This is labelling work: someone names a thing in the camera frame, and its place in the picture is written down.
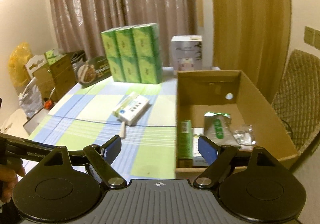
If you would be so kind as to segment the person's left hand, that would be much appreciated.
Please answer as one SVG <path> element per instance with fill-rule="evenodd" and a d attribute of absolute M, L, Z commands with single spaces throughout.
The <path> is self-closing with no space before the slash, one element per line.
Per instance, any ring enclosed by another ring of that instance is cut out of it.
<path fill-rule="evenodd" d="M 3 203 L 10 202 L 13 189 L 18 183 L 18 176 L 25 176 L 25 168 L 23 160 L 19 158 L 9 157 L 9 164 L 1 164 L 1 201 Z"/>

